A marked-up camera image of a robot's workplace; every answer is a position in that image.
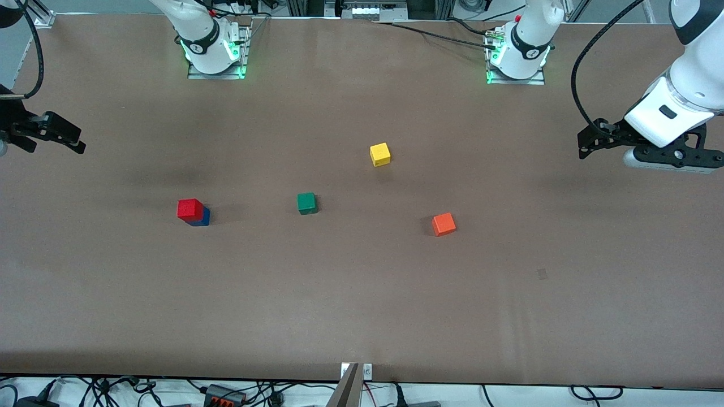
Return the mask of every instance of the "table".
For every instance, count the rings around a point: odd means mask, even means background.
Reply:
[[[478,49],[273,20],[247,79],[202,81],[163,17],[59,17],[26,107],[88,149],[0,160],[2,370],[722,387],[724,172],[578,160],[569,75],[598,29],[562,26],[546,86],[512,86],[485,84]],[[681,49],[613,29],[581,67],[586,108],[620,119]],[[297,213],[306,191],[318,214]],[[176,219],[181,198],[212,226]]]

